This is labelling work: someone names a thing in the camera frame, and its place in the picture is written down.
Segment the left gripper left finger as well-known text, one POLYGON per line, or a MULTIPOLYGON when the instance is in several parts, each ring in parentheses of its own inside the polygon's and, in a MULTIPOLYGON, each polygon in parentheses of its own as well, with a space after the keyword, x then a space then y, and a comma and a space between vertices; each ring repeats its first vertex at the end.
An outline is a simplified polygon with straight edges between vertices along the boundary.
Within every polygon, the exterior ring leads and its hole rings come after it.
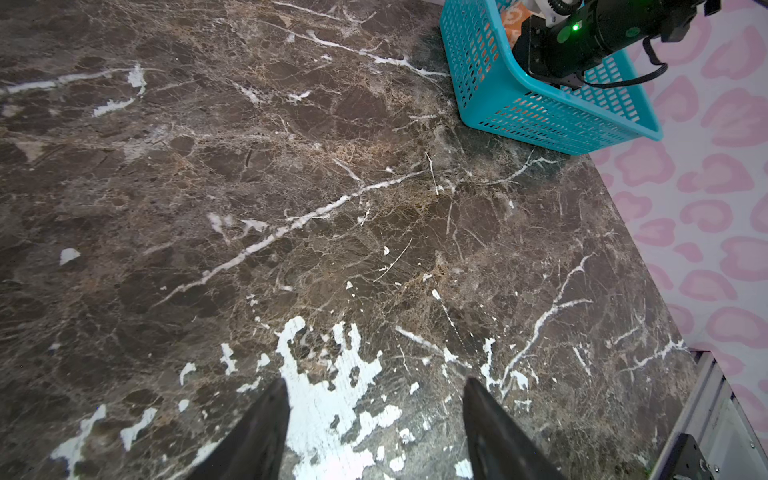
POLYGON ((289 418, 287 385, 277 378, 188 479, 278 479, 289 418))

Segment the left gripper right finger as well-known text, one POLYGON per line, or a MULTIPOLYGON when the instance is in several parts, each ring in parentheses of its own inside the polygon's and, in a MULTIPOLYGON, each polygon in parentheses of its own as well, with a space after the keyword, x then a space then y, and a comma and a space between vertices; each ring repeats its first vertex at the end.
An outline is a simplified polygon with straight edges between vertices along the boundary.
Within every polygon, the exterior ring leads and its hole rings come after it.
POLYGON ((475 480, 564 479, 474 377, 468 377, 464 386, 463 422, 475 480))

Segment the orange patterned towel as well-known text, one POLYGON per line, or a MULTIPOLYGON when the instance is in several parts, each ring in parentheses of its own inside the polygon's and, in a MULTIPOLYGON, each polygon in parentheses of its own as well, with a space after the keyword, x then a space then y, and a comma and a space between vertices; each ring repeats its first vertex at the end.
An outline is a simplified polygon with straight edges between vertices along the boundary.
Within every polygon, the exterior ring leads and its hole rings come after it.
POLYGON ((510 47, 513 47, 522 33, 522 24, 532 15, 532 12, 522 1, 507 7, 501 13, 502 25, 510 47))

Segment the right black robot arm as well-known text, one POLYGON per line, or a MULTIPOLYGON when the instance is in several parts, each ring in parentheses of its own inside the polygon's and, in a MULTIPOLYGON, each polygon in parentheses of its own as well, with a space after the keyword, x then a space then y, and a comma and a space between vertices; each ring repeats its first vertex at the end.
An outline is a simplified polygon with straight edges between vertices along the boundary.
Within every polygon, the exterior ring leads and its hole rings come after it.
POLYGON ((540 14, 522 22, 511 50, 529 76, 554 86, 573 90, 584 85, 598 89, 634 86, 668 70, 668 64, 654 51, 652 40, 682 41, 700 4, 697 0, 537 1, 540 14), (586 79, 587 71, 638 42, 655 71, 610 83, 586 79))

